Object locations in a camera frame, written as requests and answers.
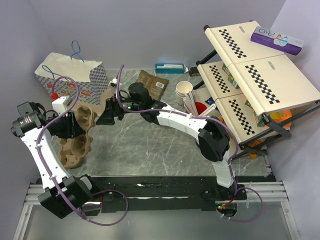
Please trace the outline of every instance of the white wall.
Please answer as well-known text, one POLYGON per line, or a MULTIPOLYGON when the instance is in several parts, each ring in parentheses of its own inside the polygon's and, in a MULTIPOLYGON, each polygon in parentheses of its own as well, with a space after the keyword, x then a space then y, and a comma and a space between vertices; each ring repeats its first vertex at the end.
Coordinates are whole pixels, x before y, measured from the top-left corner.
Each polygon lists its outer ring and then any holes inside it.
MULTIPOLYGON (((286 0, 272 29, 304 40, 290 57, 320 90, 320 12, 316 0, 286 0)), ((273 144, 269 160, 283 180, 302 239, 320 238, 320 110, 297 121, 292 137, 273 144)))
POLYGON ((33 72, 54 48, 27 1, 2 1, 0 31, 0 239, 12 240, 28 185, 39 173, 10 128, 19 117, 17 105, 35 101, 49 106, 49 95, 33 72))
POLYGON ((29 0, 57 51, 82 56, 107 69, 154 69, 186 63, 213 50, 203 31, 257 20, 271 27, 285 0, 29 0))

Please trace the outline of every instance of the brown pulp cup carrier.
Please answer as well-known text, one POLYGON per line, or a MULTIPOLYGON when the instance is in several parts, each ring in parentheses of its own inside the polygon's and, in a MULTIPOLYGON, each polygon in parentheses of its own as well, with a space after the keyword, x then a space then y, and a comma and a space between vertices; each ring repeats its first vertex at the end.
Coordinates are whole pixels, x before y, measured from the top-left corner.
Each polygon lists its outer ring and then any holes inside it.
POLYGON ((80 127, 85 131, 84 135, 75 138, 59 138, 61 149, 58 157, 66 169, 77 167, 81 160, 92 150, 93 138, 89 136, 89 129, 96 125, 97 113, 89 106, 80 106, 75 112, 75 118, 80 127))

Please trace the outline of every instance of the barcode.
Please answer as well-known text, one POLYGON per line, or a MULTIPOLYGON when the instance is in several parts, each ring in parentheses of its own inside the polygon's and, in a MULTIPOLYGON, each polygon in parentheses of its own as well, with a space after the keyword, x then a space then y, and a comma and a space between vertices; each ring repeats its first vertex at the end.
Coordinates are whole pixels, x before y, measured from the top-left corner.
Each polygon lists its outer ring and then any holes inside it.
POLYGON ((164 86, 165 86, 164 84, 162 84, 161 82, 158 82, 158 81, 156 82, 155 85, 156 85, 157 87, 159 87, 159 88, 162 88, 162 89, 163 89, 164 86))

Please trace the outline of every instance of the white paper bag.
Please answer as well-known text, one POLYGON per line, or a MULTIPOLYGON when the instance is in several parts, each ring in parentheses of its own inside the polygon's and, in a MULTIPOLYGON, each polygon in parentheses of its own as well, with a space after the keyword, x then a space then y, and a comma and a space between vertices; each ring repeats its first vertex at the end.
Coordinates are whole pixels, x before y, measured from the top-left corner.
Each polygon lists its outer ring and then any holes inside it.
MULTIPOLYGON (((54 78, 58 78, 58 75, 74 79, 79 86, 79 101, 93 105, 100 105, 101 94, 108 87, 106 70, 101 61, 83 62, 55 52, 50 53, 34 73, 49 94, 52 92, 54 78), (57 75, 53 77, 53 74, 44 70, 42 66, 47 66, 57 75)), ((76 87, 72 82, 61 79, 55 85, 54 92, 59 96, 74 98, 76 87)))

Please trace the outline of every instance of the white paper cup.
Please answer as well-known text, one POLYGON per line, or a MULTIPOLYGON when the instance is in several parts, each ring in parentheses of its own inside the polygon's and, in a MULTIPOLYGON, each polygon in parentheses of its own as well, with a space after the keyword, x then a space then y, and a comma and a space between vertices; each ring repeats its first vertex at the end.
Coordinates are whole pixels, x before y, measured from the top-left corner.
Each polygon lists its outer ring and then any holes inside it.
POLYGON ((181 97, 179 95, 175 95, 175 99, 176 99, 176 104, 178 104, 179 106, 184 106, 184 97, 181 97))
POLYGON ((184 106, 185 94, 191 92, 193 90, 193 86, 188 81, 181 81, 176 85, 175 94, 176 94, 176 103, 179 106, 184 106))
POLYGON ((191 92, 193 90, 193 86, 188 81, 181 81, 176 85, 175 92, 180 96, 184 96, 185 94, 191 92))

